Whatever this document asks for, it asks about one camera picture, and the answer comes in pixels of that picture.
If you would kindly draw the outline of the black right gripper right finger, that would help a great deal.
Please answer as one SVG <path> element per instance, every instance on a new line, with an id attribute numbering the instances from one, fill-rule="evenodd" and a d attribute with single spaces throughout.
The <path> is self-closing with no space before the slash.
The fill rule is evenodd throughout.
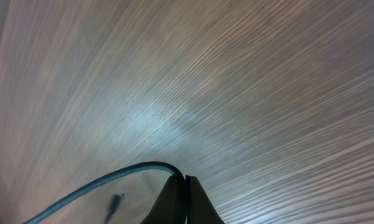
<path id="1" fill-rule="evenodd" d="M 189 193 L 187 224 L 224 224 L 198 178 L 186 176 Z"/>

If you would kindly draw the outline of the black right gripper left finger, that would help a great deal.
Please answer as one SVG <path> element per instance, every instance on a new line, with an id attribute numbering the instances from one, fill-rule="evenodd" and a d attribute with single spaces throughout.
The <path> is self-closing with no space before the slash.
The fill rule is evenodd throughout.
<path id="1" fill-rule="evenodd" d="M 183 196 L 183 182 L 170 176 L 141 224 L 184 224 L 187 209 Z"/>

